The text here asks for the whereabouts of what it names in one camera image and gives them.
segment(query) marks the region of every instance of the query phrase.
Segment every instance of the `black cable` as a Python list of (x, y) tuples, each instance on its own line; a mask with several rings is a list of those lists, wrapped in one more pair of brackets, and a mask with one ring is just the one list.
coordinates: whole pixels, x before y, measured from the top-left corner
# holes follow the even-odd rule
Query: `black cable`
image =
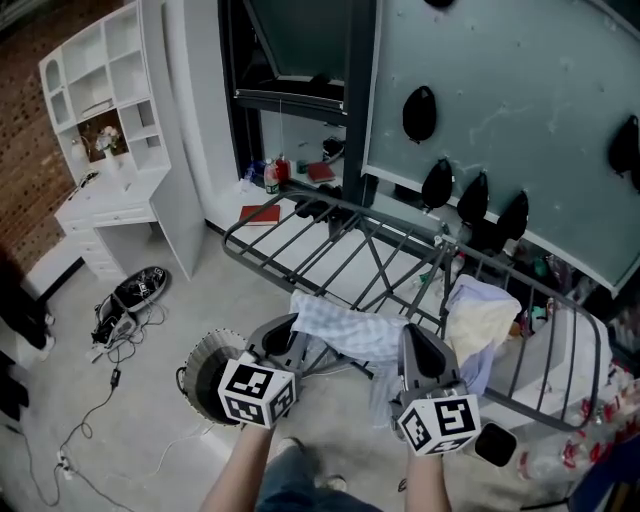
[(86, 482), (86, 484), (93, 489), (93, 492), (95, 492), (98, 496), (102, 496), (105, 500), (107, 500), (109, 503), (111, 503), (114, 507), (119, 507), (119, 508), (123, 508), (124, 510), (128, 510), (129, 512), (134, 512), (133, 510), (131, 510), (126, 505), (123, 505), (122, 503), (118, 503), (117, 501), (115, 501), (114, 499), (110, 498), (109, 496), (107, 496), (103, 492), (99, 491), (96, 488), (96, 486), (93, 485), (91, 483), (91, 481), (86, 476), (84, 476), (82, 473), (80, 473), (80, 471), (74, 470), (74, 474), (76, 474), (80, 478), (82, 478)]
[(109, 391), (109, 396), (107, 397), (107, 399), (104, 402), (102, 402), (100, 405), (96, 405), (94, 408), (90, 409), (89, 412), (87, 412), (87, 414), (84, 415), (84, 417), (82, 418), (82, 421), (78, 425), (73, 427), (73, 429), (67, 436), (67, 439), (65, 439), (64, 443), (60, 445), (60, 448), (58, 449), (58, 451), (62, 451), (62, 449), (69, 443), (69, 441), (71, 441), (73, 434), (75, 434), (78, 430), (82, 432), (82, 435), (86, 439), (91, 439), (93, 437), (93, 429), (91, 428), (91, 425), (87, 423), (87, 418), (91, 413), (97, 411), (98, 409), (100, 409), (101, 407), (104, 407), (105, 405), (107, 405), (107, 403), (109, 403), (109, 400), (111, 400), (111, 397), (113, 396), (114, 390), (115, 388), (111, 387), (111, 391)]
[(53, 468), (53, 481), (56, 485), (56, 497), (52, 502), (49, 502), (44, 497), (44, 493), (42, 492), (42, 489), (40, 489), (38, 480), (36, 480), (36, 475), (33, 472), (33, 454), (31, 453), (31, 446), (29, 445), (29, 439), (27, 439), (27, 436), (24, 432), (22, 432), (21, 430), (18, 430), (17, 428), (14, 428), (10, 425), (5, 425), (5, 428), (13, 432), (14, 434), (18, 434), (19, 436), (22, 436), (22, 438), (24, 439), (24, 444), (27, 448), (27, 456), (29, 457), (29, 475), (31, 476), (31, 480), (33, 480), (33, 484), (36, 486), (36, 492), (38, 493), (38, 497), (40, 498), (40, 501), (42, 501), (42, 503), (44, 503), (49, 508), (57, 507), (58, 504), (60, 503), (60, 483), (58, 482), (58, 469), (62, 467), (62, 464), (57, 464), (56, 467)]
[[(99, 319), (99, 315), (98, 315), (98, 311), (99, 309), (102, 307), (102, 305), (104, 305), (104, 303), (107, 301), (109, 297), (107, 297), (104, 301), (102, 301), (102, 303), (97, 306), (95, 308), (95, 313), (96, 313), (96, 323), (99, 323), (100, 319)], [(145, 300), (145, 303), (149, 306), (149, 313), (147, 315), (147, 319), (131, 334), (128, 335), (122, 335), (118, 338), (116, 338), (114, 340), (114, 343), (116, 342), (124, 342), (124, 343), (129, 343), (131, 345), (131, 348), (133, 349), (131, 354), (121, 358), (120, 357), (120, 345), (118, 345), (116, 347), (116, 354), (117, 354), (117, 359), (114, 361), (111, 358), (111, 352), (107, 353), (107, 357), (109, 358), (109, 360), (114, 363), (116, 366), (114, 368), (115, 370), (118, 370), (118, 367), (120, 366), (120, 364), (124, 361), (126, 361), (127, 359), (131, 359), (135, 353), (136, 353), (136, 345), (140, 345), (142, 344), (142, 342), (145, 339), (146, 336), (146, 331), (145, 331), (145, 327), (149, 326), (149, 325), (162, 325), (164, 323), (164, 321), (166, 320), (166, 313), (165, 310), (162, 306), (160, 306), (159, 304), (155, 303), (154, 301), (150, 301), (150, 300)], [(152, 322), (151, 319), (153, 317), (153, 308), (152, 306), (156, 306), (160, 312), (162, 313), (162, 318), (160, 319), (159, 322)], [(97, 411), (98, 409), (101, 409), (102, 407), (104, 407), (105, 405), (107, 405), (109, 403), (109, 400), (111, 400), (111, 397), (113, 396), (113, 392), (115, 391), (116, 385), (111, 385), (111, 389), (109, 391), (109, 396), (107, 396), (106, 400), (104, 400), (103, 402), (101, 402), (99, 405), (96, 405), (95, 407), (91, 408), (82, 418), (82, 421), (76, 425), (75, 427), (73, 427), (73, 429), (71, 430), (71, 432), (69, 433), (69, 435), (67, 436), (67, 438), (64, 440), (64, 442), (60, 445), (59, 448), (59, 452), (62, 452), (63, 448), (65, 446), (67, 446), (69, 444), (69, 442), (71, 441), (71, 438), (73, 437), (73, 435), (80, 430), (82, 432), (82, 435), (86, 438), (86, 439), (91, 439), (93, 437), (93, 429), (91, 428), (91, 425), (89, 425), (89, 423), (87, 423), (87, 419), (89, 418), (89, 416), (91, 414), (93, 414), (95, 411)], [(25, 435), (24, 432), (9, 426), (9, 425), (5, 425), (5, 427), (7, 428), (7, 430), (10, 430), (11, 432), (14, 432), (18, 435), (21, 435), (24, 439), (25, 442), (25, 446), (27, 449), (27, 456), (29, 458), (29, 475), (31, 476), (31, 480), (33, 481), (35, 487), (36, 487), (36, 491), (38, 493), (38, 497), (40, 498), (40, 501), (42, 501), (42, 503), (44, 505), (46, 505), (47, 507), (53, 508), (58, 506), (58, 504), (60, 503), (60, 483), (58, 482), (58, 469), (60, 469), (61, 467), (63, 467), (63, 465), (61, 463), (56, 464), (56, 466), (53, 468), (53, 481), (55, 483), (56, 486), (56, 497), (52, 502), (47, 501), (47, 499), (44, 497), (44, 494), (42, 492), (42, 489), (40, 489), (40, 485), (38, 484), (38, 481), (36, 480), (35, 474), (33, 472), (33, 455), (31, 453), (31, 446), (29, 445), (29, 440), (27, 439), (27, 436)], [(85, 483), (91, 487), (91, 489), (98, 494), (99, 496), (101, 496), (102, 498), (104, 498), (105, 500), (107, 500), (109, 503), (111, 503), (113, 506), (115, 507), (120, 507), (124, 510), (127, 510), (128, 512), (134, 512), (132, 509), (130, 509), (129, 507), (118, 503), (117, 501), (113, 500), (112, 498), (110, 498), (109, 496), (107, 496), (106, 494), (104, 494), (103, 492), (99, 491), (96, 486), (82, 473), (80, 473), (79, 471), (77, 471), (76, 469), (72, 469), (71, 470), (74, 474), (78, 475), (80, 478), (82, 478), (82, 480), (85, 481)]]

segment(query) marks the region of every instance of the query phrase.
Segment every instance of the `red bottle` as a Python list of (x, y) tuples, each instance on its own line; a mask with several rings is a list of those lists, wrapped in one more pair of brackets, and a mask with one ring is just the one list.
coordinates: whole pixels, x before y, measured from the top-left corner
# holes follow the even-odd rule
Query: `red bottle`
[(291, 165), (289, 164), (289, 160), (282, 158), (276, 160), (276, 176), (280, 183), (285, 183), (291, 179)]

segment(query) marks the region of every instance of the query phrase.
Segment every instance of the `white shelf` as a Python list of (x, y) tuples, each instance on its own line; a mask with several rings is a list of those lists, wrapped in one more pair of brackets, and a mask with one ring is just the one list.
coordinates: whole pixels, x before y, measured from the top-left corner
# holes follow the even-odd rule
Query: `white shelf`
[(168, 167), (164, 149), (159, 145), (149, 145), (151, 139), (129, 143), (129, 151), (131, 151), (139, 172), (157, 171)]
[(135, 142), (158, 135), (151, 101), (145, 100), (119, 108), (118, 112), (127, 142)]
[(45, 77), (49, 93), (53, 94), (62, 87), (62, 73), (60, 72), (60, 64), (57, 60), (52, 59), (47, 62)]
[(69, 107), (64, 97), (64, 91), (59, 91), (51, 96), (51, 108), (56, 125), (62, 126), (71, 120)]
[(149, 82), (142, 54), (135, 51), (109, 63), (116, 103), (125, 105), (149, 97)]
[(125, 50), (123, 53), (116, 55), (115, 57), (112, 57), (109, 59), (109, 62), (116, 62), (120, 59), (124, 59), (125, 57), (128, 57), (129, 55), (132, 55), (134, 53), (137, 53), (140, 51), (140, 48), (128, 48), (127, 50)]
[(93, 105), (113, 100), (106, 68), (101, 66), (71, 83), (69, 85), (69, 97), (71, 98), (71, 105), (78, 121), (85, 121), (113, 108), (113, 104), (111, 104), (111, 106), (105, 106), (105, 108), (99, 112), (94, 112), (89, 115), (84, 114), (84, 112)]
[(106, 63), (100, 24), (91, 25), (62, 46), (68, 83), (80, 80)]
[(135, 6), (106, 20), (104, 28), (109, 60), (113, 61), (140, 50), (140, 27)]
[(158, 135), (158, 129), (155, 124), (149, 126), (143, 126), (139, 130), (134, 131), (127, 140), (129, 142), (135, 142), (137, 140), (148, 139), (149, 137), (153, 137)]

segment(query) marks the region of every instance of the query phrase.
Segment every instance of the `flowers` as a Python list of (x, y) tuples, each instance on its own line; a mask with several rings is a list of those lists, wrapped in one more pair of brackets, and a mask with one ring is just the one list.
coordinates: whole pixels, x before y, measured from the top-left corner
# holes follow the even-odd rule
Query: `flowers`
[(100, 130), (96, 140), (96, 149), (98, 151), (115, 149), (118, 144), (118, 140), (120, 140), (120, 132), (113, 126), (106, 126)]

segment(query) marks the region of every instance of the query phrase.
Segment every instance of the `metal drying rack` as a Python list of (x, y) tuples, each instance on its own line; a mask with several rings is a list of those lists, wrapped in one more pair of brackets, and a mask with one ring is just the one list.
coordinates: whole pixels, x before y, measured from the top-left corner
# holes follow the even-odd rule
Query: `metal drying rack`
[[(260, 228), (264, 229), (264, 232), (262, 232), (252, 242), (245, 243), (236, 236), (238, 230), (245, 227), (252, 218), (256, 217), (272, 205), (281, 203), (287, 204), (288, 200), (294, 200), (297, 202), (293, 212), (286, 215), (277, 224), (269, 228)], [(315, 206), (314, 216), (309, 216), (304, 219), (306, 224), (299, 229), (295, 235), (289, 237), (285, 243), (277, 244), (277, 248), (275, 250), (270, 250), (268, 253), (264, 252), (263, 247), (268, 245), (264, 242), (268, 237), (273, 236), (277, 230), (280, 230), (284, 224), (291, 222), (294, 218), (299, 219), (296, 222), (300, 222), (302, 219), (300, 219), (298, 214), (304, 214), (305, 211), (308, 211), (309, 208), (313, 206)], [(317, 247), (304, 259), (299, 261), (294, 268), (289, 268), (278, 261), (278, 257), (281, 256), (285, 250), (294, 247), (294, 244), (308, 243), (308, 240), (303, 240), (304, 235), (314, 228), (314, 226), (327, 221), (330, 225), (329, 236), (326, 239), (317, 240)], [(326, 280), (324, 280), (324, 282), (318, 284), (305, 277), (322, 258), (338, 247), (341, 242), (344, 243), (347, 234), (353, 230), (360, 230), (364, 239), (355, 249), (351, 250), (349, 256), (344, 259), (339, 267)], [(387, 243), (393, 248), (390, 256), (386, 258), (385, 261), (382, 260), (380, 252), (376, 248), (374, 238)], [(344, 297), (336, 295), (328, 288), (354, 260), (354, 258), (356, 258), (356, 256), (365, 249), (365, 247), (370, 251), (372, 258), (375, 261), (377, 272), (372, 276), (372, 279), (362, 289), (355, 300), (345, 300)], [(597, 324), (593, 317), (581, 306), (567, 299), (563, 295), (514, 270), (495, 258), (482, 254), (475, 249), (465, 246), (464, 244), (458, 243), (446, 234), (436, 233), (424, 227), (405, 222), (401, 219), (359, 207), (339, 199), (334, 199), (318, 192), (295, 191), (281, 193), (265, 203), (262, 208), (255, 211), (252, 215), (231, 226), (224, 235), (223, 249), (225, 253), (233, 259), (239, 261), (246, 267), (290, 293), (299, 289), (317, 297), (325, 297), (329, 300), (342, 303), (342, 305), (345, 305), (352, 310), (367, 312), (378, 312), (385, 303), (391, 301), (391, 303), (395, 303), (400, 308), (397, 314), (406, 316), (410, 321), (419, 325), (427, 321), (424, 327), (433, 328), (432, 326), (434, 326), (436, 334), (441, 338), (445, 337), (447, 328), (447, 310), (445, 308), (445, 304), (453, 286), (451, 275), (452, 261), (459, 252), (462, 252), (465, 255), (465, 265), (462, 269), (463, 273), (474, 275), (476, 279), (491, 282), (491, 284), (496, 284), (505, 290), (510, 286), (510, 283), (513, 285), (513, 280), (515, 280), (521, 283), (521, 285), (526, 286), (529, 290), (529, 303), (526, 316), (527, 329), (525, 329), (523, 341), (517, 357), (517, 363), (513, 369), (511, 384), (508, 386), (507, 391), (487, 387), (484, 396), (509, 409), (562, 431), (574, 431), (584, 427), (589, 421), (592, 411), (595, 409), (598, 394), (601, 340)], [(414, 256), (418, 261), (414, 265), (410, 266), (400, 278), (392, 281), (387, 274), (387, 270), (401, 251)], [(416, 291), (413, 299), (407, 300), (400, 297), (399, 294), (396, 293), (398, 288), (403, 284), (406, 285), (407, 281), (410, 280), (412, 276), (415, 276), (421, 269), (425, 269), (426, 267), (428, 267), (428, 272), (424, 274), (424, 279), (422, 279), (418, 286), (415, 287)], [(441, 278), (444, 283), (444, 292), (439, 304), (438, 312), (437, 314), (434, 314), (425, 311), (425, 309), (421, 307), (421, 302), (423, 301), (428, 289), (433, 285), (439, 269), (443, 272)], [(373, 299), (365, 302), (364, 299), (367, 297), (367, 294), (371, 292), (375, 285), (379, 285), (379, 283), (384, 285), (384, 290), (377, 294)], [(514, 398), (516, 383), (518, 382), (518, 376), (520, 375), (520, 370), (523, 364), (526, 343), (530, 337), (529, 333), (531, 331), (530, 326), (534, 294), (544, 294), (544, 296), (554, 299), (555, 308), (557, 308), (558, 305), (562, 305), (563, 307), (573, 311), (574, 328), (571, 346), (571, 362), (567, 377), (567, 389), (564, 396), (564, 403), (562, 410), (559, 413), (547, 414), (541, 410), (545, 397), (545, 389), (547, 387), (551, 356), (553, 352), (556, 330), (555, 314), (551, 316), (550, 320), (552, 323), (551, 336), (549, 338), (546, 364), (537, 407), (534, 408)], [(591, 393), (588, 397), (590, 407), (588, 408), (587, 415), (584, 417), (583, 421), (579, 424), (572, 424), (567, 421), (566, 416), (574, 371), (576, 322), (578, 314), (583, 315), (594, 329), (595, 361)], [(332, 361), (320, 367), (320, 362), (327, 355), (333, 356)], [(350, 359), (339, 354), (329, 346), (326, 346), (325, 350), (316, 358), (316, 360), (314, 360), (305, 374), (323, 373), (348, 364), (355, 366), (369, 378), (373, 376), (373, 374), (367, 370), (367, 362)]]

